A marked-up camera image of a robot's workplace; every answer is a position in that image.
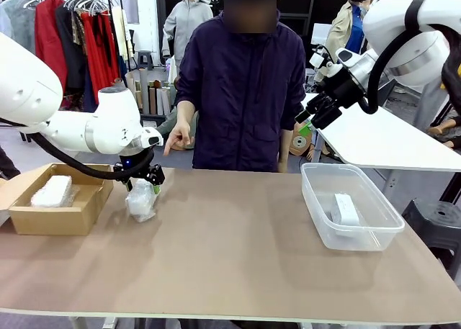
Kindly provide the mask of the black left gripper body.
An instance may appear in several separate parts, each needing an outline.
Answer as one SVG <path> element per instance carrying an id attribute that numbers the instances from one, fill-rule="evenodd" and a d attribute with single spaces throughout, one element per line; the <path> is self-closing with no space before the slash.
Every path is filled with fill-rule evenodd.
<path id="1" fill-rule="evenodd" d="M 165 181 L 165 175 L 160 164 L 140 167 L 134 171 L 136 166 L 143 160 L 141 156 L 120 156 L 120 161 L 113 166 L 114 172 L 130 171 L 129 176 L 119 177 L 118 182 L 126 186 L 132 186 L 131 178 L 142 179 L 154 186 L 160 186 Z"/>

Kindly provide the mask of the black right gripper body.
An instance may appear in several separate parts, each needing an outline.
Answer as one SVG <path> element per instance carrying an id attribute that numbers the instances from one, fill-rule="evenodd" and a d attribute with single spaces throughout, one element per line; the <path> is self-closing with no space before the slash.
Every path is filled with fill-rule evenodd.
<path id="1" fill-rule="evenodd" d="M 342 68 L 332 77 L 324 76 L 320 87 L 339 107 L 345 109 L 364 98 L 362 87 L 356 83 L 350 72 Z"/>

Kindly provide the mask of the person's right hand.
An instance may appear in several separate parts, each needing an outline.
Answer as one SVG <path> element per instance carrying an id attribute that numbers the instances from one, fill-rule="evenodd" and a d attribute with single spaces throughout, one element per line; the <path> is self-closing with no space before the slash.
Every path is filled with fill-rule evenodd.
<path id="1" fill-rule="evenodd" d="M 188 122 L 178 121 L 164 146 L 164 155 L 167 156 L 171 149 L 185 149 L 192 144 L 194 138 L 190 135 Z"/>

